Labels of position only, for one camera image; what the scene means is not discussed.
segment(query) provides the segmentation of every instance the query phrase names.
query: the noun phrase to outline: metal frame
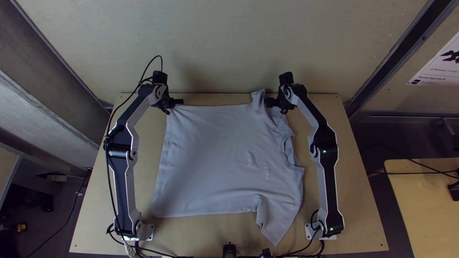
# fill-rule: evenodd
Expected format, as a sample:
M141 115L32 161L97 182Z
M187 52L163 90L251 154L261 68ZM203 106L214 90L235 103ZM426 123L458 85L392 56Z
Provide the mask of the metal frame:
M35 25L35 23L30 19L30 17L25 13L24 9L20 6L20 4L16 0L10 0L11 4L18 10L21 16L27 21L27 23L32 27L32 29L38 34L38 36L43 40L43 42L48 46L48 48L53 52L53 54L61 61L61 63L65 66L65 68L70 72L71 75L81 84L81 86L95 99L95 101L104 108L104 110L110 114L110 112L106 109L106 107L99 101L96 95L89 89L89 87L81 80L81 78L75 73L75 71L69 66L69 64L65 61L65 59L59 54L59 52L53 47L53 45L49 42L49 40L45 37L45 35L40 31L40 29Z
M363 106L392 78L458 5L459 0L430 0L392 47L363 86L346 105L351 120Z

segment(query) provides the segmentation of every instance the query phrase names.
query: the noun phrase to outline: cable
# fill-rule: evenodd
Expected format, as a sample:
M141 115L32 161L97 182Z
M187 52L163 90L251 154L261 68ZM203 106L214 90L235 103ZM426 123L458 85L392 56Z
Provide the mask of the cable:
M312 219L314 218L314 215L317 214L317 212L319 212L319 210L315 210L312 215L311 215L311 219L309 220L309 223L312 227ZM312 228L313 230L315 230L314 234L312 235L311 237L311 240L309 241L309 243L302 249L300 250L297 250L297 251L293 251L293 252L290 252L290 253L287 253L287 254L284 254L284 255L280 255L280 256L277 256L278 258L284 258L284 257L320 257L320 255L322 254L322 251L324 250L325 248L325 242L323 240L320 240L320 243L322 245L320 251L315 254L315 255L293 255L293 254L296 254L296 253L299 253L299 252L302 252L304 250L306 250L311 244L312 244L312 240L314 240L314 238L316 237L317 233L320 231L320 226L317 226L316 228Z
M160 55L157 55L155 56L154 58L152 58L149 63L147 64L147 66L145 67L143 73L142 73L142 76L140 77L140 81L139 83L137 84L136 88L134 89L134 91L129 95L129 97L123 101L123 103L121 103L119 106L116 107L116 109L113 110L113 112L110 114L110 118L109 118L109 124L107 126L107 133L106 133L106 137L108 137L109 135L109 131L110 131L110 125L111 125L111 121L113 119L113 115L115 115L116 111L118 111L118 109L120 107L122 107L124 104L126 104L126 102L128 102L128 100L132 97L132 95L134 95L134 93L137 91L137 89L140 87L140 85L142 85L142 83L144 83L145 81L151 79L152 77L149 77L147 79L143 79L143 77L145 76L145 73L147 72L147 69L148 67L150 66L150 64L157 58L159 57L161 59L161 72L163 71L163 57L160 56Z
M113 223L109 225L109 227L107 228L107 232L106 234L109 234L111 239L113 239L115 242L117 242L118 244L120 245L124 245L121 241L117 240L111 233L114 232L113 229L111 229L113 227ZM158 252L158 251L155 251L155 250L152 250L152 249L147 249L147 248L143 248L143 247L140 247L138 245L138 243L134 246L131 246L129 245L130 247L134 248L134 249L138 249L138 250L144 250L144 251L148 251L148 252L152 252L152 253L155 253L155 254L159 254L159 255L162 255L162 256L168 256L168 257L172 257L172 258L179 258L180 256L173 256L173 255L168 255L168 254L165 254L165 253L162 253L162 252Z
M86 178L87 176L89 175L89 172L92 171L91 169L87 169L86 170L86 176L83 180L83 183L81 184L80 188L78 189L78 192L75 196L75 201L73 202L73 207L72 207L72 210L70 211L70 214L68 215L68 218L67 218L67 221L66 223L59 229L57 230L54 234L52 234L50 237L48 237L48 239L46 239L37 249L35 249L32 253L30 253L27 258L29 258L31 255L33 255L36 251L38 251L42 246L44 246L51 238L53 238L57 233L59 233L59 231L61 231L68 223L68 221L70 220L70 217L72 216L73 214L73 210L75 209L75 205L77 204L77 199L78 199L78 193L81 191L81 188L83 188L83 185L85 185L85 182L86 182Z
M135 248L135 253L137 254L137 256L140 257L140 258L143 258L143 256L139 253L139 250L137 249L137 248L139 248L139 241L135 242L134 248Z
M371 145L365 147L365 148L360 152L360 154L362 155L364 152L366 152L367 150L369 150L369 149L371 149L371 148L373 148L373 147L381 147L381 148L383 148L383 149L389 150L389 151L391 151L391 152L397 154L398 156L400 156L400 157L402 157L402 158L404 158L404 159L406 159L406 160L409 160L409 161L411 161L411 162L413 162L413 163L415 163L415 164L418 164L418 165L420 165L420 166L422 166L422 167L425 167L425 168L428 168L428 169L430 169L430 170L435 171L435 172L416 172L416 173L372 172L372 173L374 173L374 174L394 174L394 175L406 175L406 174L443 174L443 175L445 175L445 176L449 176L449 177L452 177L452 178L459 179L459 177L457 177L457 176L453 176L453 175L447 174L447 173L450 173L450 172L455 172L456 170L440 171L440 170L434 169L434 168L432 168L432 167L429 167L429 166L427 166L427 165L424 165L424 164L422 164L422 163L419 163L419 162L417 162L417 161L415 161L415 160L413 160L413 159L410 159L410 158L406 157L405 155L399 153L398 151L396 151L396 150L394 150L394 149L392 149L392 148L390 148L390 147L387 147L387 146L385 146L385 145L379 144L379 143L371 144Z

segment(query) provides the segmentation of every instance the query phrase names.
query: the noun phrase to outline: poster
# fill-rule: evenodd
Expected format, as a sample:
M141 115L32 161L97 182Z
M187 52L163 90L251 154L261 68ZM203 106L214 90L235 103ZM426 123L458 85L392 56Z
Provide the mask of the poster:
M459 32L406 84L459 86Z

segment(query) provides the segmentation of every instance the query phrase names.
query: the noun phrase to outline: gray wall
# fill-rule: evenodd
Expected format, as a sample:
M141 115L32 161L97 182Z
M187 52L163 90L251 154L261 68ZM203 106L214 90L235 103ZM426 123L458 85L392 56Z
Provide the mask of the gray wall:
M366 111L459 113L459 87L406 85L459 31L459 6L364 106Z
M0 0L0 70L77 131L100 143L108 114L7 0Z

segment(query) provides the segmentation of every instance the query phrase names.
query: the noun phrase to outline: wooden tabletop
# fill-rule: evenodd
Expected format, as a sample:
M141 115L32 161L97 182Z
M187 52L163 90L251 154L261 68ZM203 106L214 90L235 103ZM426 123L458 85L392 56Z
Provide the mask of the wooden tabletop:
M124 101L127 96L128 94L120 94L115 106ZM251 101L250 94L171 94L171 96L183 98L185 104L191 106L237 105ZM339 147L336 181L339 210L344 216L345 229L338 235L337 240L326 241L324 253L388 250L372 190L342 101L337 95L331 94L310 95L310 98L336 131ZM111 126L133 99L134 97L119 109ZM154 223L155 235L153 241L142 241L140 246L178 256L214 257L221 257L223 245L230 241L236 245L238 255L259 255L264 248L270 248L272 253L280 255L306 246L308 240L305 234L305 223L309 222L311 213L319 208L317 172L307 143L311 127L297 108L288 112L287 119L296 135L295 154L305 168L303 178L305 190L303 204L295 221L279 245L274 247L260 233L255 221L255 213L153 218L150 206L164 141L166 115L157 108L148 109L136 125L140 144L138 161L134 167L134 180L137 209L142 213L144 221ZM78 217L70 252L125 254L124 247L105 234L107 226L113 223L113 218L104 151L101 147ZM302 254L316 253L319 248L320 243L314 241Z
M416 161L440 171L459 167L459 158ZM389 173L432 172L409 160L387 160L384 166ZM447 185L458 179L442 174L389 175L389 179L415 257L457 257L459 202L452 200Z

